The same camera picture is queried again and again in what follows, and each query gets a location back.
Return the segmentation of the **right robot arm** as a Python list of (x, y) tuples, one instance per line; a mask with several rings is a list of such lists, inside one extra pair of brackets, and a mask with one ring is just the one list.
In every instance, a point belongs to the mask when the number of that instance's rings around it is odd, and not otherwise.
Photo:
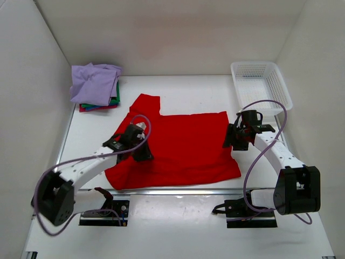
[(248, 216), (272, 210), (281, 215), (320, 210), (320, 171), (296, 158), (279, 142), (279, 134), (271, 125), (263, 124), (263, 115), (256, 110), (237, 113), (235, 122), (227, 127), (224, 147), (247, 151), (249, 145), (253, 145), (260, 151), (253, 163), (265, 157), (278, 176), (273, 189), (249, 191), (246, 186), (243, 187), (241, 208)]

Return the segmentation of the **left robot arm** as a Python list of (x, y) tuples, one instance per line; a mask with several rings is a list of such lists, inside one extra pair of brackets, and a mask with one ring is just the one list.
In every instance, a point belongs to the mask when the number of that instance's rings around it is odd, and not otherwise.
[(37, 184), (32, 198), (36, 212), (60, 226), (79, 213), (112, 213), (113, 197), (102, 187), (83, 191), (82, 187), (107, 169), (128, 158), (135, 161), (152, 160), (147, 143), (146, 125), (129, 124), (122, 134), (115, 134), (88, 158), (76, 159), (59, 171), (50, 170)]

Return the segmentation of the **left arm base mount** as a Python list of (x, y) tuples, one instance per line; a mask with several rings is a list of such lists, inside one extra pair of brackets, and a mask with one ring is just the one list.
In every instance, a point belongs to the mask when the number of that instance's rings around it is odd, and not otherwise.
[(93, 203), (96, 208), (80, 213), (80, 226), (97, 226), (97, 227), (126, 227), (128, 226), (129, 205), (128, 197), (113, 195), (108, 190), (100, 187), (90, 189), (95, 194), (101, 194), (104, 202), (100, 203), (100, 197)]

